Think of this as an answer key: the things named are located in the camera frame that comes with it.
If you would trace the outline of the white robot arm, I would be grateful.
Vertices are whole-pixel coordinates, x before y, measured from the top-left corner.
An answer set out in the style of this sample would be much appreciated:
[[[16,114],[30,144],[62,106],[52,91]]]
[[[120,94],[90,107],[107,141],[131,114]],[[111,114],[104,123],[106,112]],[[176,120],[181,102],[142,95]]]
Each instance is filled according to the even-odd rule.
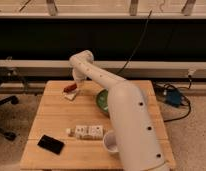
[[[108,91],[107,105],[124,171],[170,171],[143,91],[129,80],[93,64],[89,50],[69,58],[76,82],[86,77]]]

